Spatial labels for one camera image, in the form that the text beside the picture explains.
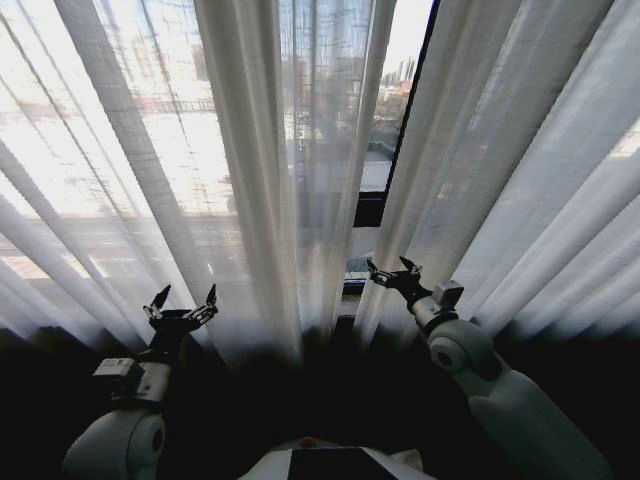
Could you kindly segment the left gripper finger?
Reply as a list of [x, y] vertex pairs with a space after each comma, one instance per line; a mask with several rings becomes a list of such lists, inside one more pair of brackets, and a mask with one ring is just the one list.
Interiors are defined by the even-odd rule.
[[196, 307], [187, 314], [186, 319], [188, 321], [188, 325], [203, 326], [212, 320], [218, 313], [216, 302], [216, 284], [213, 284], [206, 297], [205, 303], [200, 307]]
[[158, 319], [161, 316], [162, 308], [167, 300], [170, 290], [171, 285], [167, 285], [155, 295], [149, 305], [143, 306], [143, 311], [149, 320]]

